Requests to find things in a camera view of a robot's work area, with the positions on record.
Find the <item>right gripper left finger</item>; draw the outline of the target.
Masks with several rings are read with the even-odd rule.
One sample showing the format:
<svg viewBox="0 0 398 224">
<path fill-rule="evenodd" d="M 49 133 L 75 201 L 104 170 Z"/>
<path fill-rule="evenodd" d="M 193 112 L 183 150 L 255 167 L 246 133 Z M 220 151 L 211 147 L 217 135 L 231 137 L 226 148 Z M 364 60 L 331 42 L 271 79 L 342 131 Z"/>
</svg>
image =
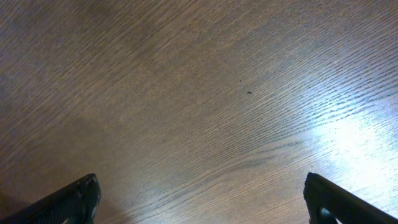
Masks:
<svg viewBox="0 0 398 224">
<path fill-rule="evenodd" d="M 10 224 L 93 224 L 101 199 L 95 174 L 70 183 L 58 191 L 9 215 L 1 223 Z"/>
</svg>

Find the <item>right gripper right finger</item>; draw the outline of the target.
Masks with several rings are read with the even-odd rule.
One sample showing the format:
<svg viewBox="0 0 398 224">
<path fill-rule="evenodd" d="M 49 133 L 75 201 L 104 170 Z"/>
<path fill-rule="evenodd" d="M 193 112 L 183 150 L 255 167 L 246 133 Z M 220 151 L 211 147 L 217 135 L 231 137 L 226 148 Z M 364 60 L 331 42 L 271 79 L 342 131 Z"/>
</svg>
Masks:
<svg viewBox="0 0 398 224">
<path fill-rule="evenodd" d="M 310 224 L 397 223 L 393 216 L 316 173 L 307 174 L 303 196 Z"/>
</svg>

